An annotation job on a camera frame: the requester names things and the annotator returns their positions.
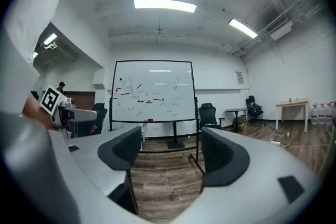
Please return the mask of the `white-legged wooden table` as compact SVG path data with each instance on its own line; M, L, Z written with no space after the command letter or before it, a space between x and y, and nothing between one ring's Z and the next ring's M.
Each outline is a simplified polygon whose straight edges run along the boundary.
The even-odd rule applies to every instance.
M282 101L278 104L276 104L276 131L278 130L279 127L279 118L281 117L281 120L283 122L283 116L282 116L282 110L283 108L287 107L292 107L292 106L302 106L304 110L304 133L307 133L308 130L308 119L309 119L309 101L307 98L302 98L302 99L295 99L292 100L292 102L289 101Z

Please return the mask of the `white wall air conditioner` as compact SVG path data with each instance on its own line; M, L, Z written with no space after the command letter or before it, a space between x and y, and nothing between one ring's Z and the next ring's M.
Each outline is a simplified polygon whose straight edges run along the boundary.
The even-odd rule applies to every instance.
M276 41L290 33L292 26L293 22L286 15L282 15L266 28L266 32L273 41Z

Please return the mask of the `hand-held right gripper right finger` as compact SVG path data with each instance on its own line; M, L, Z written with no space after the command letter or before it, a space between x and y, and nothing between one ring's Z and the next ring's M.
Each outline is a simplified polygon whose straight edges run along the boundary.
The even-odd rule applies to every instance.
M280 146L223 130L202 129L206 173L184 224L292 224L321 179Z

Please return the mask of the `white rolling whiteboard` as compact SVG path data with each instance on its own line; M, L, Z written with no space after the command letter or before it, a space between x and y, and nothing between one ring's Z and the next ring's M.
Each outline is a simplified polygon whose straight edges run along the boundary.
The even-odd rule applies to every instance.
M115 63L109 101L110 124L137 123L146 127L171 123L173 138L167 142L165 153L175 153L199 150L198 144L186 147L177 140L177 123L189 121L199 123L190 61L122 60Z

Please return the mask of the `row of clear water bottles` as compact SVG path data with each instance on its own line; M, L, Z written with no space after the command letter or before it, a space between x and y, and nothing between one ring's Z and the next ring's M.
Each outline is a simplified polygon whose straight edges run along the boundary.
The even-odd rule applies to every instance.
M311 124L331 126L332 118L336 116L336 102L313 104Z

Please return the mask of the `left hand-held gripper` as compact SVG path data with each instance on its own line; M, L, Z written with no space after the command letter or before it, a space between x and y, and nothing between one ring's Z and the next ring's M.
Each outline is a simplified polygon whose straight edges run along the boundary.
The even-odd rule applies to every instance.
M75 109L74 100L66 97L51 85L45 91L40 106L50 115L55 129L64 138L71 138L71 132L67 130L70 118L73 121L95 121L97 119L96 111ZM69 108L71 108L70 117L67 114Z

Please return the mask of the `brown brick counter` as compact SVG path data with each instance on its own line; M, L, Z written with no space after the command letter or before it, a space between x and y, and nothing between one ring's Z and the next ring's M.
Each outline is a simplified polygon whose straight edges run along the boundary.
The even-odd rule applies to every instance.
M92 110L95 105L95 92L65 91L65 96L74 99L77 109Z

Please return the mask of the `black office chair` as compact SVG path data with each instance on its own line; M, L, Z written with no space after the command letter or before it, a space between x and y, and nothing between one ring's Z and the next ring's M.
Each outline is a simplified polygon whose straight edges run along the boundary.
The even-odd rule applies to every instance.
M214 128L222 130L219 124L216 121L216 108L213 107L211 103L203 103L198 109L199 114L199 130L203 127Z
M104 107L104 103L96 103L93 110L96 111L97 118L92 124L91 134L100 134L105 125L105 118L108 110Z

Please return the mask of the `black round table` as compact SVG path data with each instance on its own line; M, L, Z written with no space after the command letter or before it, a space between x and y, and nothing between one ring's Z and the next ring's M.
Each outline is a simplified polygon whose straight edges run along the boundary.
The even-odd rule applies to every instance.
M238 113L239 112L246 112L246 108L241 108L241 109L226 109L225 113L235 113L235 118L234 118L234 127L230 129L231 132L234 133L240 133L242 132L242 129L238 126Z

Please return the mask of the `person's left forearm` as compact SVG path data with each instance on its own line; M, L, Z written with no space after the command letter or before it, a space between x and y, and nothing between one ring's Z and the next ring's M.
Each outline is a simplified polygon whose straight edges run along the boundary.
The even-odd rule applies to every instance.
M50 114L40 106L38 100L31 93L24 105L23 114L40 122L47 130L55 130Z

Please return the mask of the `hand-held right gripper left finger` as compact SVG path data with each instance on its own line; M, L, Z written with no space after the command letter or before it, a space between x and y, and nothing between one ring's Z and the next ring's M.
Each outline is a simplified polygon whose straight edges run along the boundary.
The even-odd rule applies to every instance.
M131 167L141 150L141 127L71 139L52 131L50 138L64 179L69 179L71 186L78 187L80 181L75 177L83 176L118 206L138 214Z

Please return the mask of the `black bag on floor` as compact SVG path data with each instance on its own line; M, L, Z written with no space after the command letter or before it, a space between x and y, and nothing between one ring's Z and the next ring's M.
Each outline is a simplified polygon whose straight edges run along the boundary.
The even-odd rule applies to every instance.
M258 105L255 102L255 97L253 95L250 95L245 101L249 122L256 120L259 116L261 116L264 113L262 110L262 106Z

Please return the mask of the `person in white shirt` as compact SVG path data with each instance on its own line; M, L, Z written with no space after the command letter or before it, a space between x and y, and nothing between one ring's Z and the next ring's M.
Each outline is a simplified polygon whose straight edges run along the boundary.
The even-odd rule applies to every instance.
M39 73L33 53L59 0L12 0L0 24L0 111L21 113Z

